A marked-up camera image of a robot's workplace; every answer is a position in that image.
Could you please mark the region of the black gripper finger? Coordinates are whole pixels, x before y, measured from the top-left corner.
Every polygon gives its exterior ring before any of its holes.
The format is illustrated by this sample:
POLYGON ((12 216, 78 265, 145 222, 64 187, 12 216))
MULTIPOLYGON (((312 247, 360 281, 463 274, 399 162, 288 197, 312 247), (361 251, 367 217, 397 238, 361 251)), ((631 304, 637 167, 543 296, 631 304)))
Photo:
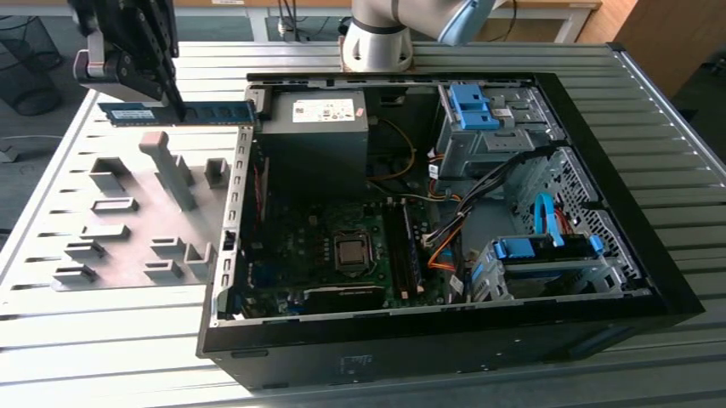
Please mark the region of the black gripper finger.
POLYGON ((104 36, 86 37, 86 49, 76 55, 76 80, 124 102, 162 102, 161 86, 141 74, 132 56, 104 36))
POLYGON ((114 46, 122 51, 122 84, 134 92, 122 97, 154 109, 161 122, 180 123, 184 102, 176 85, 173 59, 178 56, 172 1, 112 1, 114 46))

